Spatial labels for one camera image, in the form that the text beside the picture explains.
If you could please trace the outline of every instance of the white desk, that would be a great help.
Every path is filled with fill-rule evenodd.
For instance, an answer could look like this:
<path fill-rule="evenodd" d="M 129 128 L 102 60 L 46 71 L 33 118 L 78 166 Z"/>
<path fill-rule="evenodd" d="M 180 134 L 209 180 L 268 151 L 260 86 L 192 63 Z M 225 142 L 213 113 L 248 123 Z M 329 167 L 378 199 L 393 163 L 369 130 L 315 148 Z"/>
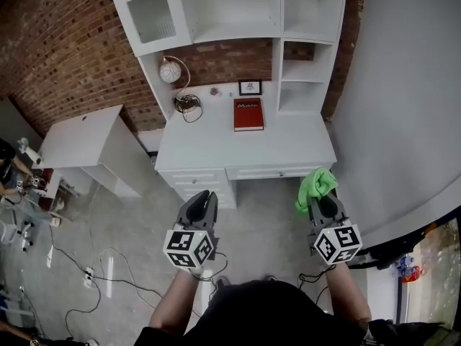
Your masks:
<path fill-rule="evenodd" d="M 40 148 L 43 167 L 58 171 L 78 193 L 91 178 L 120 197 L 148 189 L 151 160 L 119 116 L 122 105 L 54 124 Z"/>
<path fill-rule="evenodd" d="M 220 208 L 235 208 L 238 179 L 303 177 L 318 167 L 330 169 L 336 161 L 321 115 L 277 114 L 270 82 L 257 96 L 264 130 L 249 132 L 233 130 L 236 85 L 220 84 L 222 97 L 211 96 L 211 87 L 187 91 L 202 101 L 203 116 L 186 123 L 181 114 L 173 114 L 158 153 L 156 169 L 184 200 L 208 189 L 218 194 Z"/>

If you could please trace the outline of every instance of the brick wall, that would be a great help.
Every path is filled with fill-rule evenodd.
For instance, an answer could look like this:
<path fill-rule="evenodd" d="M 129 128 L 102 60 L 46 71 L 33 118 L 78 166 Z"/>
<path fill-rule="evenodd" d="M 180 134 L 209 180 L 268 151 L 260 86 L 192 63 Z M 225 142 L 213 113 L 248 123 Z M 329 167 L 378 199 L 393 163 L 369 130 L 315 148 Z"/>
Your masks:
<path fill-rule="evenodd" d="M 346 81 L 362 3 L 346 1 L 322 109 L 327 119 Z M 119 104 L 124 104 L 122 116 L 132 130 L 164 126 L 112 0 L 3 0 L 0 22 L 0 96 L 10 96 L 41 134 L 60 120 Z M 271 39 L 203 43 L 166 53 L 187 62 L 192 86 L 271 78 Z M 309 59 L 312 47 L 293 43 L 285 57 Z"/>
<path fill-rule="evenodd" d="M 39 133 L 119 104 L 133 130 L 164 126 L 112 0 L 4 0 L 0 22 L 0 96 Z"/>

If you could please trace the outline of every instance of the white side table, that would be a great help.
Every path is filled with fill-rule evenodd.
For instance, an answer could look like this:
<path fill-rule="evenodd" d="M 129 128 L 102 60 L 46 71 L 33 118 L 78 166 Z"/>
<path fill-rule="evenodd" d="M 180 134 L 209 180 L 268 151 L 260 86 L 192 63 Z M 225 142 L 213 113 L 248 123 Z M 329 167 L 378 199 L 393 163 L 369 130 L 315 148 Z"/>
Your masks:
<path fill-rule="evenodd" d="M 122 105 L 51 126 L 40 148 L 44 168 L 57 170 L 81 194 L 91 179 L 120 197 L 140 197 L 154 173 L 147 153 L 120 118 Z"/>

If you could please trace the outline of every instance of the framed picture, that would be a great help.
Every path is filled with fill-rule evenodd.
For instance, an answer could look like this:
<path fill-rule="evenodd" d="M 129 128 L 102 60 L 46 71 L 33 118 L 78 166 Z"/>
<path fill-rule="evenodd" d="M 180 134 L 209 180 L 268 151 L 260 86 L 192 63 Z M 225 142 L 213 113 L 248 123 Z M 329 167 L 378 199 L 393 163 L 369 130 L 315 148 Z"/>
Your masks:
<path fill-rule="evenodd" d="M 240 96 L 262 95 L 262 80 L 246 79 L 238 81 L 238 93 Z"/>

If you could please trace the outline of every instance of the red book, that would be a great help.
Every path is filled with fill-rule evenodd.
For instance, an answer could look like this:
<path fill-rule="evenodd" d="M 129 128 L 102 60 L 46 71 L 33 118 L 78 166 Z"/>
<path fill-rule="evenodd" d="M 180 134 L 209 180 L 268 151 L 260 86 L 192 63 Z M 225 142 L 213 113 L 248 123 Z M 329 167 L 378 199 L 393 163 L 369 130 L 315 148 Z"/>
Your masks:
<path fill-rule="evenodd" d="M 233 102 L 233 129 L 235 132 L 264 129 L 260 98 L 234 99 Z"/>

